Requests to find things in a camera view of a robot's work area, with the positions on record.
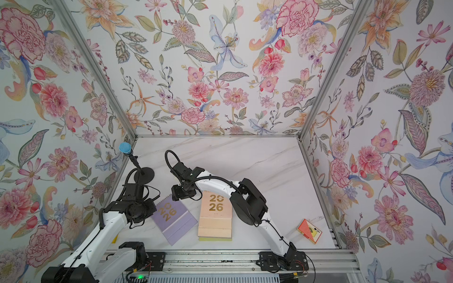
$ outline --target pink peony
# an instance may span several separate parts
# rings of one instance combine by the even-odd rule
[[[290,107],[298,104],[304,98],[308,97],[313,91],[313,88],[304,89],[302,86],[294,85],[290,91],[283,93],[283,107]]]
[[[184,105],[184,102],[179,98],[176,97],[172,101],[168,103],[169,106],[169,112],[179,115],[181,114],[184,110],[186,110],[186,106]]]
[[[240,109],[241,107],[245,106],[245,103],[249,102],[247,96],[249,95],[241,88],[237,89],[234,87],[233,90],[228,88],[226,90],[226,93],[223,95],[223,97],[225,98],[223,103],[225,103],[226,105],[231,105],[236,109]]]
[[[58,249],[62,232],[61,224],[55,219],[50,219],[47,225],[39,225],[26,249],[27,264],[38,267],[45,263]]]
[[[374,145],[380,152],[390,152],[395,149],[392,141],[393,139],[390,130],[385,128],[371,139],[371,144]]]
[[[337,185],[339,187],[346,187],[349,185],[349,169],[346,165],[346,163],[343,162],[343,160],[339,158],[335,158],[331,163],[330,163],[330,169],[331,169],[331,176],[332,179],[337,182]]]
[[[194,68],[194,67],[189,67],[188,69],[188,76],[187,80],[189,82],[199,82],[201,79],[203,79],[204,72],[203,69],[199,68]]]
[[[51,162],[46,162],[47,175],[50,177],[55,177],[55,182],[62,182],[65,179],[65,176],[70,176],[71,174],[77,173],[77,165],[79,164],[78,160],[73,160],[77,158],[77,153],[71,151],[69,147],[61,149],[55,149],[55,155],[52,153],[49,155]]]
[[[13,188],[5,191],[0,197],[0,225],[7,229],[9,225],[18,225],[27,215],[31,207],[31,196],[26,188]]]
[[[204,112],[200,111],[198,108],[189,108],[184,110],[181,114],[183,121],[186,121],[189,124],[197,124],[203,122]]]
[[[382,156],[372,146],[362,147],[359,150],[359,167],[366,173],[379,173],[382,163]]]
[[[55,118],[62,117],[69,106],[66,92],[54,83],[46,84],[41,89],[39,98],[46,112]]]
[[[276,75],[283,68],[283,57],[277,52],[267,54],[258,67],[260,74],[264,77]]]
[[[314,0],[287,0],[280,9],[276,27],[282,29],[282,36],[301,34],[313,24],[318,12]]]
[[[195,99],[203,99],[208,95],[209,89],[204,82],[193,83],[189,88],[189,94]]]
[[[177,21],[173,25],[172,32],[182,44],[191,44],[195,40],[195,30],[187,21]]]
[[[316,50],[326,37],[327,28],[322,23],[317,23],[306,29],[299,37],[299,55]]]
[[[430,106],[442,95],[445,76],[439,70],[422,72],[414,77],[410,86],[410,102],[415,106]]]
[[[94,120],[99,121],[99,125],[103,127],[106,124],[107,121],[107,101],[106,97],[104,96],[103,93],[99,96],[99,98],[93,98],[90,100],[91,102],[91,108],[93,109],[91,111],[91,117]]]
[[[74,106],[69,107],[69,110],[64,114],[64,121],[68,129],[80,128],[83,126],[82,119],[80,118]]]
[[[396,195],[393,195],[393,198],[383,196],[382,203],[375,200],[374,210],[379,213],[377,229],[386,233],[389,240],[392,240],[395,234],[396,242],[402,245],[406,239],[414,240],[414,232],[409,228],[414,225],[414,219],[406,215],[406,206],[398,207],[399,203],[400,199]]]
[[[260,88],[262,88],[264,91],[267,91],[267,92],[273,92],[278,80],[279,80],[278,77],[267,77],[260,84]]]
[[[50,60],[57,64],[64,72],[69,73],[71,54],[61,36],[52,32],[47,34],[46,52]]]
[[[0,39],[17,59],[30,63],[41,60],[45,53],[45,37],[36,20],[16,8],[3,8],[0,19]]]

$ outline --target mounting plate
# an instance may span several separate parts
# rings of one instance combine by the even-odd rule
[[[284,270],[296,270],[296,271],[307,271],[308,262],[304,252],[295,252],[294,258],[291,259],[290,265],[288,265],[284,257],[278,256],[273,252],[260,252],[260,259],[257,264],[261,267],[261,271],[279,271]]]

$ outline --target pink flower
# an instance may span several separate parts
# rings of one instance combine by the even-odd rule
[[[65,176],[70,176],[71,174],[77,173],[77,165],[79,164],[78,160],[73,160],[77,158],[77,153],[71,151],[69,147],[61,149],[55,149],[55,155],[52,153],[49,155],[49,158],[52,162],[46,162],[47,175],[50,177],[55,177],[55,182],[62,182],[65,179]]]
[[[231,105],[232,107],[239,110],[241,107],[245,106],[245,103],[249,102],[247,96],[249,95],[241,88],[236,89],[234,87],[233,90],[227,89],[226,93],[223,95],[223,97],[225,98],[223,103],[225,103],[226,105]]]
[[[27,188],[14,187],[5,191],[0,197],[0,225],[7,229],[9,225],[18,225],[27,215],[31,207],[31,196]]]
[[[189,108],[184,110],[181,114],[183,121],[188,122],[189,124],[197,124],[203,122],[204,112],[200,111],[198,108]]]
[[[389,176],[390,174],[390,168],[388,166],[384,167],[386,174],[382,174],[380,171],[378,172],[381,179],[385,181],[384,187],[387,187],[390,185],[390,189],[392,189],[393,194],[396,196],[396,192],[398,192],[400,195],[404,196],[406,193],[398,188],[397,186],[404,186],[403,181],[395,181],[395,178],[398,176],[398,171],[393,171],[392,175]]]
[[[267,92],[273,92],[278,80],[279,80],[278,77],[267,77],[260,84],[260,88],[262,88],[263,90],[265,90]]]
[[[203,99],[208,95],[209,89],[204,82],[193,83],[189,88],[189,94],[195,99]]]
[[[285,46],[285,41],[283,39],[279,39],[277,40],[277,42],[275,43],[275,48],[277,48],[278,50],[282,49],[284,46]]]
[[[154,82],[157,82],[157,80],[154,78],[154,76],[149,74],[148,71],[140,69],[140,71],[138,71],[137,73],[139,74],[139,78],[143,82],[147,82],[147,83],[150,83],[152,85],[154,84]]]
[[[299,55],[310,53],[321,46],[326,37],[327,28],[321,23],[312,25],[299,37]]]
[[[148,0],[149,3],[145,4],[145,7],[151,8],[150,11],[157,9],[160,12],[160,8],[164,7],[167,3],[161,3],[160,0]]]
[[[399,203],[400,199],[396,195],[393,195],[393,199],[383,196],[382,203],[375,200],[374,210],[379,213],[377,229],[386,233],[389,240],[392,240],[393,234],[395,234],[396,242],[402,245],[406,239],[414,240],[414,232],[409,228],[414,225],[414,219],[406,215],[406,206],[398,207]]]
[[[330,169],[332,179],[337,182],[337,185],[339,187],[346,187],[347,185],[349,185],[349,183],[351,182],[348,178],[350,171],[343,160],[335,158],[330,163]]]
[[[283,57],[277,52],[267,54],[258,67],[260,74],[264,77],[276,75],[283,68]]]
[[[189,82],[199,82],[201,79],[203,79],[204,72],[203,69],[199,68],[194,68],[194,67],[189,67],[188,69],[188,76],[187,80]]]
[[[87,144],[91,144],[91,142],[96,141],[97,131],[95,130],[82,130],[82,138]]]
[[[308,97],[313,91],[313,88],[304,89],[302,86],[294,85],[290,91],[283,93],[283,107],[290,107],[298,104],[304,98]]]
[[[440,23],[437,24],[437,27],[436,29],[433,31],[433,25],[432,24],[429,24],[428,25],[428,32],[426,33],[424,30],[421,30],[419,32],[419,36],[423,37],[423,38],[419,38],[417,39],[417,41],[428,41],[425,46],[428,46],[431,44],[431,41],[434,41],[434,43],[443,43],[445,42],[445,39],[442,38],[442,37],[439,37],[441,34],[444,34],[446,33],[447,31],[450,30],[450,26],[447,26],[446,28],[444,28],[443,30],[439,31],[441,28],[442,28],[442,25],[443,25],[443,21],[440,21]]]
[[[184,110],[186,110],[186,106],[184,105],[184,102],[179,97],[176,97],[175,99],[171,100],[168,103],[168,106],[169,106],[169,112],[176,114],[176,115],[179,115]]]
[[[371,139],[371,144],[376,146],[380,152],[390,152],[395,149],[392,144],[392,134],[388,128],[383,129],[378,135]]]
[[[372,146],[362,147],[359,150],[359,167],[366,173],[378,173],[383,165],[382,156]]]
[[[267,109],[275,106],[274,102],[266,95],[266,97],[261,98],[261,106],[266,107]]]
[[[87,81],[85,81],[85,80],[82,80],[81,86],[82,86],[88,93],[92,93],[92,92],[93,92],[93,87],[90,85],[89,82],[87,82]]]
[[[40,164],[41,164],[41,158],[36,158],[36,161],[34,162],[34,167],[33,167],[33,163],[31,161],[28,161],[27,166],[29,168],[29,171],[22,169],[22,168],[18,170],[20,175],[24,175],[26,177],[16,180],[16,185],[22,184],[23,182],[27,182],[27,184],[25,185],[25,188],[28,188],[31,184],[33,184],[33,180],[39,180],[41,177],[37,176],[36,174],[39,171],[41,171],[42,168],[46,168],[48,166],[48,164],[46,164],[46,163],[39,166]]]
[[[80,128],[83,126],[82,119],[80,118],[74,106],[69,107],[69,110],[64,114],[64,121],[68,129]]]
[[[326,53],[327,53],[327,54],[335,53],[335,52],[338,50],[338,48],[340,48],[340,45],[341,45],[342,40],[343,40],[342,38],[340,38],[340,39],[338,40],[338,45],[336,45],[335,43],[332,42],[332,43],[330,44],[330,47],[332,47],[333,49],[327,50]]]
[[[55,118],[62,117],[69,106],[66,92],[54,83],[46,84],[41,89],[39,98],[46,112]]]
[[[173,25],[172,32],[182,44],[191,44],[195,40],[195,30],[187,21],[177,21]]]
[[[414,77],[410,86],[410,102],[415,106],[430,106],[442,95],[445,76],[439,70],[422,72]]]
[[[310,78],[310,71],[308,68],[305,68],[302,71],[300,71],[300,80],[301,81],[306,82],[306,81],[308,81],[309,78]]]
[[[0,39],[8,51],[30,63],[41,60],[45,53],[45,37],[36,20],[16,8],[3,8],[0,19]]]
[[[47,34],[46,52],[50,60],[57,64],[64,72],[69,73],[71,54],[60,35],[54,33]]]
[[[287,0],[280,9],[277,28],[282,28],[282,36],[301,34],[310,27],[319,12],[314,0]]]
[[[90,47],[91,51],[93,52],[100,52],[100,49],[97,49],[99,47],[99,44],[93,43],[91,44],[91,39],[87,39],[87,44]]]
[[[27,264],[33,267],[44,264],[58,249],[62,232],[61,224],[55,219],[50,219],[47,225],[39,225],[26,249]]]
[[[230,84],[225,84],[225,81],[215,80],[215,84],[210,82],[209,85],[211,86],[209,88],[210,91],[218,91],[220,93],[221,89],[227,89],[227,86],[229,86]]]
[[[93,109],[91,111],[91,117],[94,120],[99,121],[99,125],[103,127],[106,124],[107,121],[107,101],[106,97],[104,96],[103,93],[99,96],[99,98],[95,97],[90,100],[91,102],[91,108]]]

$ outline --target blue lily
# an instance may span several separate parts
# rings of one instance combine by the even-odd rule
[[[24,121],[22,119],[14,119],[8,122],[0,122],[0,165],[5,162],[10,156],[10,151],[3,144],[2,138],[9,134],[25,134],[31,130],[35,120]]]
[[[255,132],[258,132],[259,135],[262,135],[263,132],[265,132],[266,134],[275,134],[276,133],[276,131],[267,129],[267,126],[269,125],[269,123],[267,121],[265,121],[264,123],[258,124],[258,121],[256,119],[249,119],[249,122],[250,122],[250,127],[252,127],[255,130]]]
[[[245,64],[241,58],[231,52],[231,50],[234,50],[234,48],[239,43],[237,32],[235,32],[233,35],[229,34],[228,36],[226,36],[224,41],[222,38],[222,22],[215,15],[210,15],[209,21],[211,22],[211,30],[209,31],[209,36],[211,37],[212,41],[214,41],[214,50],[217,50],[220,53],[220,59],[217,62],[217,65],[212,66],[211,70],[220,71],[225,60],[230,60],[231,64],[236,68],[247,67],[247,64]]]
[[[411,153],[406,153],[405,157],[415,169],[423,169],[429,166],[436,166],[440,172],[443,172],[440,178],[440,191],[445,199],[453,204],[453,123],[452,132],[440,136],[437,140],[440,144],[440,152],[436,157],[431,159],[421,159]]]

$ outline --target peach desk calendar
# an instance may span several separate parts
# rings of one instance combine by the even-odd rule
[[[203,191],[198,224],[200,241],[231,240],[233,207],[229,199],[209,191]]]

